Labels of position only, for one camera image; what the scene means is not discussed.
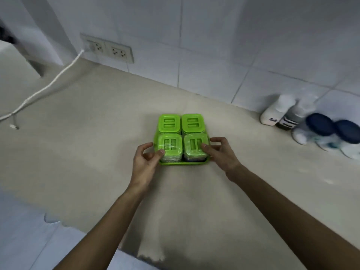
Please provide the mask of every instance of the outlet cover plate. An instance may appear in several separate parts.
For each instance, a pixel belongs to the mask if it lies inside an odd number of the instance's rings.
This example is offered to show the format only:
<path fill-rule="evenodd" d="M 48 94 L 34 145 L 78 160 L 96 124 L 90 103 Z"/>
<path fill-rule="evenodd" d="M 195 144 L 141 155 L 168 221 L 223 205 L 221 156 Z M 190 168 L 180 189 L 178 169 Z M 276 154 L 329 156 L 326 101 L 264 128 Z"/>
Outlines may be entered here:
<path fill-rule="evenodd" d="M 109 57 L 131 64 L 134 63 L 133 52 L 129 46 L 107 41 L 105 45 Z"/>
<path fill-rule="evenodd" d="M 80 34 L 80 37 L 93 53 L 108 56 L 104 40 L 84 34 Z"/>

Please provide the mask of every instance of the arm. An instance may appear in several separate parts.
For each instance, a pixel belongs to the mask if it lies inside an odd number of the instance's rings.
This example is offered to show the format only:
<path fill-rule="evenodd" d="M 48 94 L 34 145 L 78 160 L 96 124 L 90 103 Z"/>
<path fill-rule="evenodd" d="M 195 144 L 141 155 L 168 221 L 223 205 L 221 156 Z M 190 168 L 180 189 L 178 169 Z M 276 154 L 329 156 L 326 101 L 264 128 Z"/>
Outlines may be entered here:
<path fill-rule="evenodd" d="M 105 270 L 142 201 L 163 150 L 143 153 L 153 143 L 140 145 L 133 160 L 133 175 L 126 191 L 94 228 L 65 256 L 54 270 Z"/>
<path fill-rule="evenodd" d="M 241 165 L 226 138 L 210 140 L 221 145 L 203 144 L 203 150 L 245 192 L 307 269 L 360 269 L 358 249 Z"/>

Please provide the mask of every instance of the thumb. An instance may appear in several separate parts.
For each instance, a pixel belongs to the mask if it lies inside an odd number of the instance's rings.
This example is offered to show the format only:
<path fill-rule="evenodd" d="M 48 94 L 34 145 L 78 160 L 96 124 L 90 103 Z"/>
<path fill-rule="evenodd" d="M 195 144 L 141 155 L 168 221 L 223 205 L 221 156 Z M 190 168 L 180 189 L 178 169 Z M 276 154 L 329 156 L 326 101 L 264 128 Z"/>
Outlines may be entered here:
<path fill-rule="evenodd" d="M 160 159 L 164 156 L 165 151 L 163 149 L 158 150 L 154 157 L 149 161 L 149 164 L 153 167 L 156 167 L 157 163 L 160 161 Z"/>
<path fill-rule="evenodd" d="M 211 146 L 206 145 L 205 143 L 201 144 L 201 148 L 204 152 L 206 152 L 207 154 L 209 154 L 212 157 L 217 157 L 220 153 L 213 149 Z"/>

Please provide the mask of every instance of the person's left arm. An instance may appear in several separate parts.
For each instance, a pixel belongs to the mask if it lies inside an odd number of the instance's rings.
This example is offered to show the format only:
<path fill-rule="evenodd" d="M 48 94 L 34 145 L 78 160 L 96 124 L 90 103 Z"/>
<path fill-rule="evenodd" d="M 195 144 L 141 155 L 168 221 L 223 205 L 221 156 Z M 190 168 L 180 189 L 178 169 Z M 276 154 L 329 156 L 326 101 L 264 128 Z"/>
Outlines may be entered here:
<path fill-rule="evenodd" d="M 164 155 L 163 150 L 144 153 L 152 145 L 138 146 L 133 159 L 133 175 L 126 191 L 54 270 L 107 269 Z"/>

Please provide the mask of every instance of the charging cable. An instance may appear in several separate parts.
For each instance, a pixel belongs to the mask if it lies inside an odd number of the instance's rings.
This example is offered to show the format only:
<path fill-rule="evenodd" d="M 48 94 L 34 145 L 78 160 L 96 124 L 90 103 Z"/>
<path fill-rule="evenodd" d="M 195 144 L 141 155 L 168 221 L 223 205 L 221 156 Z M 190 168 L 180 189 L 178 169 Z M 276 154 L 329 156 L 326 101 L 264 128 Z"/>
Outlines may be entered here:
<path fill-rule="evenodd" d="M 33 97 L 37 96 L 38 94 L 42 93 L 43 91 L 45 91 L 47 88 L 49 88 L 51 85 L 53 85 L 53 83 L 70 67 L 72 67 L 74 65 L 74 63 L 76 63 L 76 61 L 80 58 L 81 54 L 84 53 L 84 50 L 81 50 L 80 53 L 76 56 L 76 58 L 68 65 L 66 66 L 47 86 L 45 86 L 44 88 L 42 88 L 41 90 L 37 91 L 36 93 L 32 94 L 31 96 L 29 96 L 27 99 L 24 100 L 24 102 L 15 109 L 15 111 L 8 113 L 6 115 L 3 115 L 2 117 L 0 117 L 0 122 L 11 117 L 14 116 L 16 113 L 18 113 Z M 13 129 L 18 130 L 19 127 L 16 125 L 15 122 L 15 118 L 14 118 L 14 123 L 10 125 L 10 127 L 12 127 Z"/>

